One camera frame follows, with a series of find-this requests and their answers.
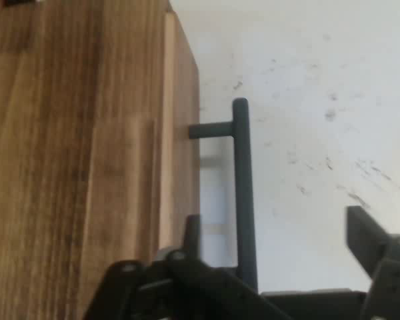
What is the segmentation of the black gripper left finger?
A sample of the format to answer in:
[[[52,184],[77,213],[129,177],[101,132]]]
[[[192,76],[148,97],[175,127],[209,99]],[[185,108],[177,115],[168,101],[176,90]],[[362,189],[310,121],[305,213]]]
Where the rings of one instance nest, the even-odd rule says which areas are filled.
[[[199,215],[188,216],[182,246],[148,267],[112,264],[84,319],[286,319],[238,278],[198,258],[200,224]]]

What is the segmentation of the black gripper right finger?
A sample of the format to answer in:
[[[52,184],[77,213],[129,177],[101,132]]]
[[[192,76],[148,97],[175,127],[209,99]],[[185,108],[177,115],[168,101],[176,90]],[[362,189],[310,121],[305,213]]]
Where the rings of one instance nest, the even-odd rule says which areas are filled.
[[[400,319],[400,235],[386,232],[360,206],[346,208],[346,242],[371,279],[360,319]]]

